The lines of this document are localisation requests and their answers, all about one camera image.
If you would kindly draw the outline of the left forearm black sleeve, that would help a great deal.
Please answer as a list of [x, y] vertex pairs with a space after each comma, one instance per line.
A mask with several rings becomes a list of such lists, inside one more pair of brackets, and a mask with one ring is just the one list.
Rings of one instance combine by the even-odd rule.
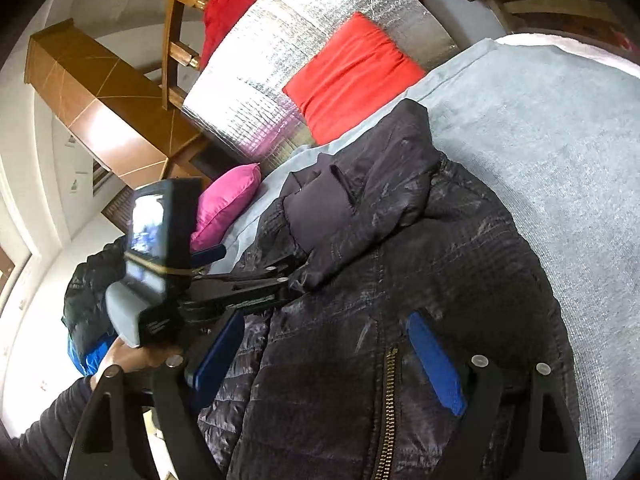
[[2, 479], [62, 479], [68, 452], [93, 393], [91, 377], [76, 380], [19, 437], [1, 425]]

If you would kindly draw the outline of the person's left hand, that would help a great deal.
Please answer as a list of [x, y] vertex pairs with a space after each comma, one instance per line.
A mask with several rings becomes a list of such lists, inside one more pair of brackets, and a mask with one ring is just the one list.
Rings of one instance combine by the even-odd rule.
[[117, 337], [106, 352], [98, 371], [90, 379], [94, 390], [102, 375], [113, 365], [119, 366], [125, 373], [137, 372], [146, 368], [159, 367], [171, 356], [182, 356], [183, 350], [178, 346], [150, 346], [131, 348], [122, 338]]

